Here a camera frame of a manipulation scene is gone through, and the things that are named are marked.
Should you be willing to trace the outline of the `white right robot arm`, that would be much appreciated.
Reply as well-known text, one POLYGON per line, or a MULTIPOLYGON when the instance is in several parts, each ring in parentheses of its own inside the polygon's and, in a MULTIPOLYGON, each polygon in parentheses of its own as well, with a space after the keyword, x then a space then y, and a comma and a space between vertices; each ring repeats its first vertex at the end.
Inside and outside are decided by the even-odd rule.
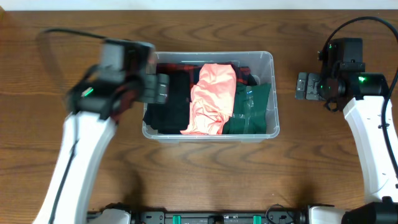
POLYGON ((306 223, 397 223, 397 133, 381 73, 367 73, 360 38, 332 39, 320 73, 298 75, 295 98, 324 101, 341 111, 355 140, 364 179, 365 204, 353 210, 311 205, 306 223))

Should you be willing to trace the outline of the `clear plastic storage bin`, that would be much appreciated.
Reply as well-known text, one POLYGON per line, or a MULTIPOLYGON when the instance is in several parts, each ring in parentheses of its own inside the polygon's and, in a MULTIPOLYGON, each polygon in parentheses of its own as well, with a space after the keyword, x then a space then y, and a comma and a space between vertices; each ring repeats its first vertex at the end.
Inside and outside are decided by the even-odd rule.
POLYGON ((280 132, 277 93, 275 86, 274 59, 267 51, 246 52, 157 52, 158 63, 182 63, 204 65, 206 63, 231 62, 237 67, 249 67, 256 83, 270 84, 271 89, 267 99, 265 119, 267 129, 265 134, 226 134, 226 135, 181 135, 159 134, 146 123, 142 124, 142 133, 147 139, 158 142, 262 142, 273 139, 280 132))

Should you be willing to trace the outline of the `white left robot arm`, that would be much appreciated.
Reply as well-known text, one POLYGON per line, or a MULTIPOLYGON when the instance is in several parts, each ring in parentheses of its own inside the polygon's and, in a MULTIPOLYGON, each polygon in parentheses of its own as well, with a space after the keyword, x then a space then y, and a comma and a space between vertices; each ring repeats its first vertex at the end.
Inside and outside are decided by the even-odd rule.
POLYGON ((35 223, 86 223, 96 175, 121 115, 135 101, 166 103, 168 88, 169 77, 156 72, 154 45, 104 40, 100 63, 67 93, 62 144, 35 223))

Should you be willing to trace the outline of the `black taped garment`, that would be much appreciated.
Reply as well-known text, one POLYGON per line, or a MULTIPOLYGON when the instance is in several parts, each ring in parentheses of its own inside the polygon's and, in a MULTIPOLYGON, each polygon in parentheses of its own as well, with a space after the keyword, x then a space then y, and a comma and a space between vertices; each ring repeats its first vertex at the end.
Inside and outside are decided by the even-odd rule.
POLYGON ((190 118, 190 77, 183 71, 168 74, 169 92, 165 104, 149 104, 143 121, 160 134, 181 134, 190 118))

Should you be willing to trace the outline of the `red plaid garment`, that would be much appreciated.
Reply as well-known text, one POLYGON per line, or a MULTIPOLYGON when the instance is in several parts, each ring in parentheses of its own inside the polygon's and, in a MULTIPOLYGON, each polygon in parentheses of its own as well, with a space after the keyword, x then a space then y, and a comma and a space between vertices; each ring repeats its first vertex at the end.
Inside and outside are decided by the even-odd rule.
MULTIPOLYGON (((236 81, 247 86, 247 76, 251 74, 249 67, 237 67, 232 63, 217 63, 217 65, 231 67, 236 75, 236 81)), ((158 63, 156 72, 170 77, 170 90, 179 90, 180 88, 190 90, 193 85, 198 83, 202 67, 202 65, 184 63, 158 63)))

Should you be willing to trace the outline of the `dark green taped garment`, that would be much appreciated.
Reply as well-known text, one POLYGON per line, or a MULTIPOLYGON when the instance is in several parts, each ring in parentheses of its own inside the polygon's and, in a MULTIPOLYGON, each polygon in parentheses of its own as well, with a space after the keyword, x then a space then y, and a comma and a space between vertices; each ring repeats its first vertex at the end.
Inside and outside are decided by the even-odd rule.
POLYGON ((222 134, 265 134, 270 89, 270 83, 255 86, 237 83, 233 115, 224 124, 222 134))

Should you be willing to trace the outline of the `pink garment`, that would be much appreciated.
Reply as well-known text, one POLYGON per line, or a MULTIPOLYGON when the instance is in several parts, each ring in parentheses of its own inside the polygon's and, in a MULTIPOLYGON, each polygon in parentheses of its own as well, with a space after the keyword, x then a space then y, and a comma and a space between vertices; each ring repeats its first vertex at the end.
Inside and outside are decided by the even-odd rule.
POLYGON ((236 72, 231 65, 205 64, 191 89, 190 119, 184 135, 223 132, 233 115, 236 94, 236 72))

